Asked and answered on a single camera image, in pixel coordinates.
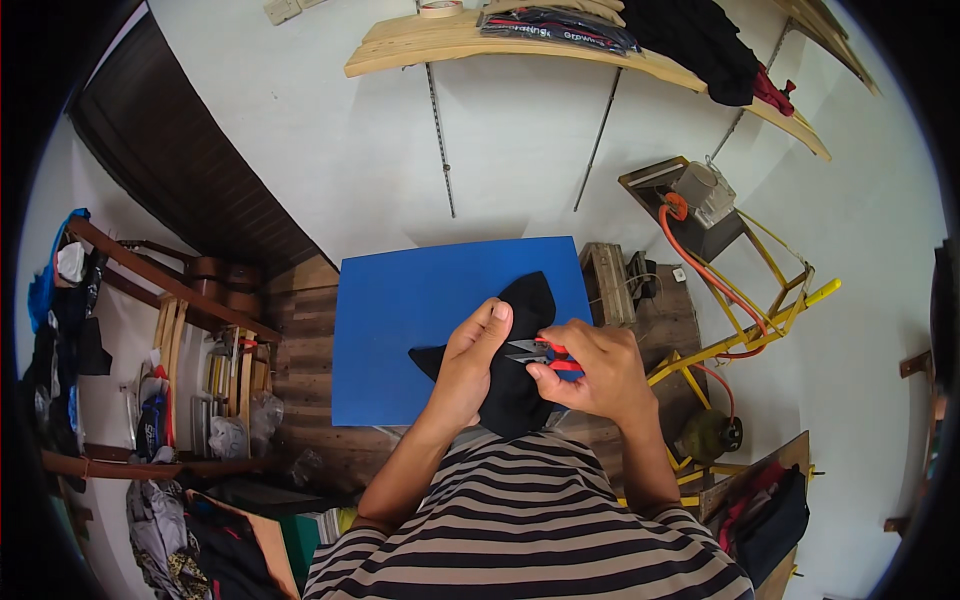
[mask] blue board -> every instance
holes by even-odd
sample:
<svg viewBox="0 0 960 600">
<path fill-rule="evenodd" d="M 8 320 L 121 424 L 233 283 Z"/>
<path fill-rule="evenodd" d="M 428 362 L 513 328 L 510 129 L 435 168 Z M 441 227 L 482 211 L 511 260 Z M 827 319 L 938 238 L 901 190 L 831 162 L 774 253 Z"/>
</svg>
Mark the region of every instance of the blue board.
<svg viewBox="0 0 960 600">
<path fill-rule="evenodd" d="M 446 344 L 484 300 L 543 271 L 556 324 L 592 323 L 572 237 L 417 248 L 347 258 L 333 335 L 334 425 L 409 425 L 433 381 L 407 350 Z"/>
</svg>

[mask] wooden crate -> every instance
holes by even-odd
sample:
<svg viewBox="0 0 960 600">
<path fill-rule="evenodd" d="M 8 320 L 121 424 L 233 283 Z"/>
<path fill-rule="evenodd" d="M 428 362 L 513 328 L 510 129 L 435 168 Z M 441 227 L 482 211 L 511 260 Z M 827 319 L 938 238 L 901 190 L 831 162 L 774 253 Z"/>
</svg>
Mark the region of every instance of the wooden crate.
<svg viewBox="0 0 960 600">
<path fill-rule="evenodd" d="M 590 242 L 580 252 L 580 269 L 596 326 L 629 327 L 636 323 L 634 302 L 627 290 L 627 271 L 619 244 Z"/>
</svg>

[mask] hand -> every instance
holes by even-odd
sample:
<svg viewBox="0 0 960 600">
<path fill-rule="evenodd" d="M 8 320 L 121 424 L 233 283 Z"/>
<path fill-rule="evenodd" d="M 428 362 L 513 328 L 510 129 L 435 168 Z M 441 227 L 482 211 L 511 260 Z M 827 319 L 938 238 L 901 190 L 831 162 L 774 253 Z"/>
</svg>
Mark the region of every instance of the hand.
<svg viewBox="0 0 960 600">
<path fill-rule="evenodd" d="M 490 362 L 513 326 L 514 309 L 491 298 L 454 329 L 433 394 L 417 419 L 421 425 L 455 436 L 480 421 L 477 411 L 490 390 Z"/>
<path fill-rule="evenodd" d="M 566 347 L 584 368 L 584 376 L 563 381 L 538 363 L 527 365 L 537 380 L 540 396 L 567 408 L 584 411 L 624 425 L 657 421 L 657 398 L 647 384 L 643 361 L 630 329 L 591 327 L 572 319 L 566 325 L 547 327 L 540 336 Z"/>
</svg>

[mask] electrical outlet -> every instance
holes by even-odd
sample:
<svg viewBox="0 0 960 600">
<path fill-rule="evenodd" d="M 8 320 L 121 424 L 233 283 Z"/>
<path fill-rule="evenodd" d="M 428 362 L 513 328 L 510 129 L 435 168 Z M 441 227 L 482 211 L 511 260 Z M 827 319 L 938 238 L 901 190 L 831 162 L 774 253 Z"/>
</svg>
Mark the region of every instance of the electrical outlet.
<svg viewBox="0 0 960 600">
<path fill-rule="evenodd" d="M 263 11 L 270 17 L 271 23 L 279 25 L 297 16 L 303 9 L 297 4 L 297 0 L 268 0 L 263 5 Z"/>
</svg>

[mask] yellow handle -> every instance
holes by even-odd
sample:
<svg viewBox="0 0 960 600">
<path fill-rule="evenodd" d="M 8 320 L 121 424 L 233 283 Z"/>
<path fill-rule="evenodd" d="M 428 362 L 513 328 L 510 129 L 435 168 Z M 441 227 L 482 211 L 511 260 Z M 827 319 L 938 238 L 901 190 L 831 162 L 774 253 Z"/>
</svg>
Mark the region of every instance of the yellow handle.
<svg viewBox="0 0 960 600">
<path fill-rule="evenodd" d="M 824 298 L 826 298 L 827 296 L 829 296 L 833 292 L 836 292 L 839 289 L 840 289 L 840 279 L 832 279 L 828 281 L 827 285 L 825 285 L 824 287 L 820 288 L 813 294 L 810 294 L 809 296 L 806 297 L 806 302 L 805 302 L 806 307 L 809 308 L 810 306 L 813 306 L 820 300 L 823 300 Z"/>
</svg>

